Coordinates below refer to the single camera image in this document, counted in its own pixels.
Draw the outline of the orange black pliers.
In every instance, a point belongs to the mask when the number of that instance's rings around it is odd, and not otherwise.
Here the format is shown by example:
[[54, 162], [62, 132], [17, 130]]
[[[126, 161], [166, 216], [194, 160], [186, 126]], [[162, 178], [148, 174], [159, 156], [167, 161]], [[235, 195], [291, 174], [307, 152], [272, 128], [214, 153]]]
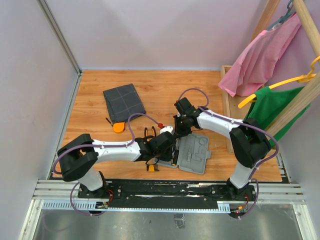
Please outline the orange black pliers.
[[154, 126], [151, 127], [150, 131], [147, 127], [144, 128], [144, 137], [156, 137], [157, 136], [157, 132]]

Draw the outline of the grey plastic tool case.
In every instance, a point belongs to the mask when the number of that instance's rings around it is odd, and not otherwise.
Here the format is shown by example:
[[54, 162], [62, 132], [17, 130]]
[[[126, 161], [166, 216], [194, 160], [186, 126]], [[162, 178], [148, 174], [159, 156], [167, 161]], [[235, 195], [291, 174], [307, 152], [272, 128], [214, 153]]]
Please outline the grey plastic tool case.
[[155, 158], [154, 163], [158, 165], [179, 168], [182, 171], [203, 175], [206, 169], [207, 159], [211, 157], [209, 151], [209, 138], [200, 134], [189, 134], [176, 140], [175, 149], [179, 150], [177, 165], [172, 161], [161, 161]]

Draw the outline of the black yellow slim screwdriver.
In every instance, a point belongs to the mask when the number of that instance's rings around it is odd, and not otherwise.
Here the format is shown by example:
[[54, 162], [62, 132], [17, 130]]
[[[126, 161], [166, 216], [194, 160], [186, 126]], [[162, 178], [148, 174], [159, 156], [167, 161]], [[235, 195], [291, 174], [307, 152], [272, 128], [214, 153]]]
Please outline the black yellow slim screwdriver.
[[178, 157], [179, 157], [179, 149], [176, 148], [176, 149], [172, 152], [172, 160], [171, 160], [171, 165], [172, 165], [172, 166], [176, 166], [176, 165], [177, 165]]

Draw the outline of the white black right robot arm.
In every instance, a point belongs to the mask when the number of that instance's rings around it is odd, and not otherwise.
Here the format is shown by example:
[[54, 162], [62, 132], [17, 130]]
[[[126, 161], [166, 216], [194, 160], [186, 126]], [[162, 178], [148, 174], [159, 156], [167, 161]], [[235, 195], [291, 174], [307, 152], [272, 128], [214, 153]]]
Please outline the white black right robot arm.
[[230, 199], [240, 199], [249, 185], [254, 169], [271, 150], [265, 132], [253, 118], [233, 119], [203, 106], [194, 107], [186, 97], [178, 100], [174, 106], [178, 112], [174, 116], [177, 136], [189, 135], [194, 127], [213, 131], [231, 141], [237, 164], [223, 190]]

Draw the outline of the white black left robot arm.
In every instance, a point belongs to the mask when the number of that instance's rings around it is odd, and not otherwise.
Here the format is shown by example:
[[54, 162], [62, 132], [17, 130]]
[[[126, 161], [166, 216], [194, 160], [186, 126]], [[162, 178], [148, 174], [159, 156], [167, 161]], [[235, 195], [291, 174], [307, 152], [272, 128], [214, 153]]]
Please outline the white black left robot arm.
[[94, 169], [101, 162], [126, 160], [148, 162], [153, 158], [169, 157], [176, 143], [170, 131], [157, 136], [138, 137], [132, 141], [105, 142], [81, 134], [58, 150], [57, 161], [64, 182], [77, 181], [85, 197], [105, 198], [109, 187], [103, 174]]

